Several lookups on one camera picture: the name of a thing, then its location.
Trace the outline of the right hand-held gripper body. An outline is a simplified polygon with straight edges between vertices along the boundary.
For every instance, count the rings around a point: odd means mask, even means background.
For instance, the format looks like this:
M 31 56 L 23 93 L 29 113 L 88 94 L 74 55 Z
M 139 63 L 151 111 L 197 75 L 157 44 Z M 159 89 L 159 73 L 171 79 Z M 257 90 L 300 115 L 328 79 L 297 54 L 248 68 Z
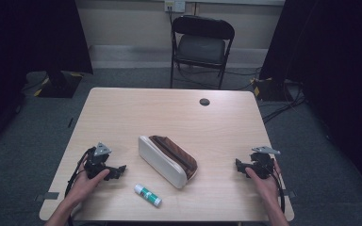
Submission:
M 250 168 L 260 179 L 267 179 L 273 172 L 274 159 L 272 154 L 279 155 L 281 152 L 268 146 L 261 146 L 252 149 Z

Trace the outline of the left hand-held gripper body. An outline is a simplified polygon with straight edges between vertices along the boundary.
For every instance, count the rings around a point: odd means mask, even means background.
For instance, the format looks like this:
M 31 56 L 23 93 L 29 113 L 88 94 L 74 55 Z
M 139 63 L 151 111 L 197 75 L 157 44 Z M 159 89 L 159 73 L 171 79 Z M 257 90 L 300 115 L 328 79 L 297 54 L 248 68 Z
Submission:
M 84 164 L 84 170 L 89 179 L 94 178 L 102 170 L 107 170 L 106 161 L 109 158 L 111 150 L 102 142 L 87 150 L 87 161 Z

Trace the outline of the person's right hand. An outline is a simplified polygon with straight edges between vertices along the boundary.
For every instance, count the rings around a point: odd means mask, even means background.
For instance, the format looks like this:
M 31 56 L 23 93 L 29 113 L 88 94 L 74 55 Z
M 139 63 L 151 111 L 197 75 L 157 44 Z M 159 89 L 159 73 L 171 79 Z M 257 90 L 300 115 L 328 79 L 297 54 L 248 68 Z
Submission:
M 245 171 L 253 180 L 256 190 L 260 197 L 262 198 L 265 206 L 275 206 L 279 207 L 278 197 L 279 197 L 279 173 L 281 172 L 280 167 L 278 166 L 277 161 L 274 161 L 274 176 L 271 176 L 267 179 L 259 178 L 256 173 L 250 169 L 246 168 Z

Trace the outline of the person's left hand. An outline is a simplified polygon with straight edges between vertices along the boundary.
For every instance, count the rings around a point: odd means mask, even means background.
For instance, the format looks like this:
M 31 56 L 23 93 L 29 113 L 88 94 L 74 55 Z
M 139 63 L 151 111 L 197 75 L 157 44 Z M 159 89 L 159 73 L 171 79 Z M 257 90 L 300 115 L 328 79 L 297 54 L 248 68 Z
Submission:
M 70 209 L 75 208 L 92 193 L 92 191 L 108 174 L 109 170 L 104 169 L 95 177 L 90 179 L 88 174 L 85 172 L 84 165 L 81 165 L 78 168 L 78 173 L 76 174 L 72 188 L 64 198 L 63 203 Z

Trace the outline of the white and green glue stick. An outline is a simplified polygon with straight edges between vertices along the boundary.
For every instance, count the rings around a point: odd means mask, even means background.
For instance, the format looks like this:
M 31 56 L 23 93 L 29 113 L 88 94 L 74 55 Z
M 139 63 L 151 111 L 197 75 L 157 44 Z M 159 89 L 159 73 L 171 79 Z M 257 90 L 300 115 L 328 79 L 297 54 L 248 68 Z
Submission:
M 152 191 L 141 184 L 134 186 L 134 191 L 155 207 L 161 205 L 162 200 Z

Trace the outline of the white and brown pencil case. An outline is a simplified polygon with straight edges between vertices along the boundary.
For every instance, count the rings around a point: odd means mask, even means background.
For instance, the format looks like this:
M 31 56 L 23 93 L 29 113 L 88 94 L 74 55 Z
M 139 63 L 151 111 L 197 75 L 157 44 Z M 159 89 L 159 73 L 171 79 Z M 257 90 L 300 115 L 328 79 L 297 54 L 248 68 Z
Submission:
M 140 136 L 139 154 L 178 189 L 183 188 L 198 170 L 196 159 L 169 137 Z

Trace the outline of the black stand base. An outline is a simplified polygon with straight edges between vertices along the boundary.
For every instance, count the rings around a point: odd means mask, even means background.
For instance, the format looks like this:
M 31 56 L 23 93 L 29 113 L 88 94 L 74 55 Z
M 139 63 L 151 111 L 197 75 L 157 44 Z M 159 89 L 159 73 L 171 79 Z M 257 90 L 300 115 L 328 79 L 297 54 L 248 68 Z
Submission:
M 252 80 L 253 93 L 257 100 L 269 102 L 292 102 L 293 98 L 284 83 L 278 83 L 272 78 Z
M 83 78 L 81 73 L 47 71 L 47 77 L 41 87 L 34 93 L 42 98 L 72 98 Z

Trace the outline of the black curtain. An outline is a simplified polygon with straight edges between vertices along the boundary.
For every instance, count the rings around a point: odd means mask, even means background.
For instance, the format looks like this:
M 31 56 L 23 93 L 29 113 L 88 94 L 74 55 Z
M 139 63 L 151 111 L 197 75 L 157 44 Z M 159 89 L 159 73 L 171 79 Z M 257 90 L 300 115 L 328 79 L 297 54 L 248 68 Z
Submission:
M 260 77 L 302 83 L 362 175 L 362 0 L 285 0 Z

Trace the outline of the black folding chair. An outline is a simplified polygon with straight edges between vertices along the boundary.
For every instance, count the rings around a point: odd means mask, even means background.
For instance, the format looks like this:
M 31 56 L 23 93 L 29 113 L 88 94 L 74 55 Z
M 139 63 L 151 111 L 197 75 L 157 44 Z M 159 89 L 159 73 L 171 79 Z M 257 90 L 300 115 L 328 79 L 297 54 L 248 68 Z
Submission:
M 234 27 L 224 20 L 195 15 L 183 15 L 172 22 L 171 80 L 174 68 L 180 65 L 217 69 L 222 87 L 230 48 L 235 37 Z

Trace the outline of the white wall socket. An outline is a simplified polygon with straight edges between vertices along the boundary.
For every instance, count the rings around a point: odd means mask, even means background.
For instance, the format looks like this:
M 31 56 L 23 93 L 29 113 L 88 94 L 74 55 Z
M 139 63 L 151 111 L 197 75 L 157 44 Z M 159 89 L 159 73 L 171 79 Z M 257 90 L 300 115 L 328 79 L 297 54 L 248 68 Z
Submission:
M 186 2 L 184 0 L 165 0 L 164 10 L 166 12 L 184 13 L 186 10 Z

